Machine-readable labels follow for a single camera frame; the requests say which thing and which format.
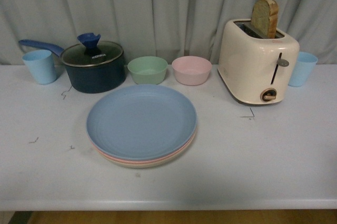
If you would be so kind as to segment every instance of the toaster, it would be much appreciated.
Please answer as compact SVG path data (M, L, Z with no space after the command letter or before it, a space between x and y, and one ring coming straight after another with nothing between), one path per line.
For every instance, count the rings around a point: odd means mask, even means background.
M276 29L274 39L256 30L250 19L226 23L218 72L241 103L265 105L284 99L300 45Z

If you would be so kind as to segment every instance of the toast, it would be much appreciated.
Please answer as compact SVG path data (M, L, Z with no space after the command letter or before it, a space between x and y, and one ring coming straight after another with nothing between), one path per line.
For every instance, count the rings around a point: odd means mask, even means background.
M279 6L275 0L258 0L253 7L251 25L263 35L274 39Z

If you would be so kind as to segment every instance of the light blue cup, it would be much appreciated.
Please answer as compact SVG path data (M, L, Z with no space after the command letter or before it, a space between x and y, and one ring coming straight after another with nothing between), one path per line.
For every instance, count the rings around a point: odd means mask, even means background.
M37 83L46 85L56 80L56 70L51 51L39 49L28 52L22 57L22 60Z
M308 79L318 58L308 52L300 52L288 85L299 87Z

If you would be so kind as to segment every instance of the glass lid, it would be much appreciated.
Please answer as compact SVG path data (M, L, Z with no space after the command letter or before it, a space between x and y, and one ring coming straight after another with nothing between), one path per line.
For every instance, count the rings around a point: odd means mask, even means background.
M64 50L61 60L65 65L92 67L109 63L123 54L123 48L114 42L100 41L100 35L85 33L77 37L81 44Z

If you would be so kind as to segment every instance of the blue handle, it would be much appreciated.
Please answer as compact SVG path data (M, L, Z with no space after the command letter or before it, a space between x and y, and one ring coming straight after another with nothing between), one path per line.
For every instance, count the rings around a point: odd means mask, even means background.
M95 49L97 48L97 43L100 40L101 35L97 36L94 33L84 33L79 35L77 39L87 48L87 49Z
M24 46L33 47L33 48L47 49L53 52L58 57L61 57L61 53L64 51L63 48L55 44L38 42L38 41L28 40L28 39L20 40L19 44L24 45Z

